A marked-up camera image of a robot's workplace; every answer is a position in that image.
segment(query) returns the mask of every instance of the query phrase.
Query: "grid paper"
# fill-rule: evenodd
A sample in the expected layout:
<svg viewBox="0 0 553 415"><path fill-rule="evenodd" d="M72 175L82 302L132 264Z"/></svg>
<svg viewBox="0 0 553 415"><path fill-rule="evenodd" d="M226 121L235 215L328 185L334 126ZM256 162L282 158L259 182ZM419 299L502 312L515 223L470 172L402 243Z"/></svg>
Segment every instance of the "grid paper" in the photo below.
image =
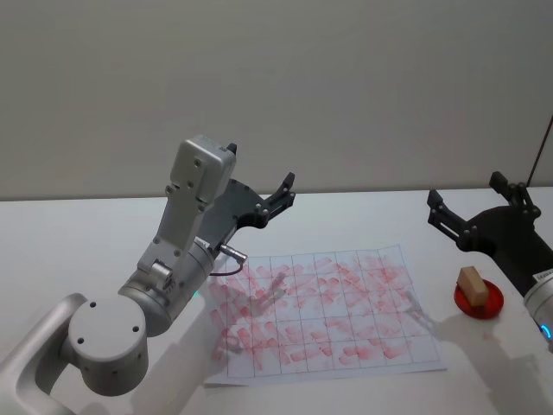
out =
<svg viewBox="0 0 553 415"><path fill-rule="evenodd" d="M399 246L249 258L210 277L206 298L206 384L444 368Z"/></svg>

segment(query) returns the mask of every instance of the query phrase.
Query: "cable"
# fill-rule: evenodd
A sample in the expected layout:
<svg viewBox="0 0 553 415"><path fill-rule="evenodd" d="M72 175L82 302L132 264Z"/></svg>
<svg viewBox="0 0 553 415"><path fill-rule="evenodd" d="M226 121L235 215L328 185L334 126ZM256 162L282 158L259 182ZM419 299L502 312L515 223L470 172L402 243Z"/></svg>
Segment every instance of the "cable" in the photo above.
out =
<svg viewBox="0 0 553 415"><path fill-rule="evenodd" d="M539 161L539 157L542 155L543 147L545 146L545 142L547 141L547 137L550 134L551 131L551 125L553 125L553 115L551 115L550 124L547 126L547 131L545 132L545 135L543 136L542 145L539 147L539 151L537 152L536 161L534 162L534 166L532 167L532 171L530 172L530 177L528 177L528 182L526 182L526 187L530 187L530 183L532 181L532 177L534 177L534 171L536 171L537 162Z"/></svg>
<svg viewBox="0 0 553 415"><path fill-rule="evenodd" d="M244 264L240 264L240 267L232 272L212 272L209 274L211 277L230 277L231 275L238 274L244 269Z"/></svg>

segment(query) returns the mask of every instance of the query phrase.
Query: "white table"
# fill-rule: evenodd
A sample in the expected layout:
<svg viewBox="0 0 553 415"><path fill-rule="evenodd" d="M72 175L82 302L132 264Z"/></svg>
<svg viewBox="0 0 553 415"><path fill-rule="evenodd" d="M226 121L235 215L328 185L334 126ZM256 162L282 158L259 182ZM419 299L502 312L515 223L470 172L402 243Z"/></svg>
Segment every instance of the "white table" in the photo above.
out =
<svg viewBox="0 0 553 415"><path fill-rule="evenodd" d="M81 415L553 412L553 355L522 298L488 257L460 252L427 224L427 193L298 195L266 229L241 231L232 245L255 256L401 243L423 307L438 322L447 371L205 389L204 302L197 297L168 333L149 339L149 373L137 389L101 397L69 367L53 395ZM442 195L467 219L505 203L491 189ZM531 195L543 210L537 230L553 245L553 188L534 188ZM163 207L164 199L0 203L0 359L65 295L117 291L154 235ZM454 283L464 265L475 265L503 291L498 319L475 321L456 308Z"/></svg>

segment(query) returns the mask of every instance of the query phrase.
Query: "red plate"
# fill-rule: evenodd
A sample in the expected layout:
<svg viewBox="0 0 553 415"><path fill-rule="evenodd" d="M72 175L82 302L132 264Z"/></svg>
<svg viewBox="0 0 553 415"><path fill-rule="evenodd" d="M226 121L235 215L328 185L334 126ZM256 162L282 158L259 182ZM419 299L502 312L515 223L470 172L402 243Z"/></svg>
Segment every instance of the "red plate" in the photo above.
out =
<svg viewBox="0 0 553 415"><path fill-rule="evenodd" d="M480 320L489 320L499 314L503 308L503 294L501 294L501 290L499 290L498 287L489 281L484 280L484 284L486 284L487 289L490 291L490 296L487 298L486 304L484 305L471 307L462 289L459 288L459 285L455 286L455 293L453 297L457 307L459 307L467 316L478 318Z"/></svg>

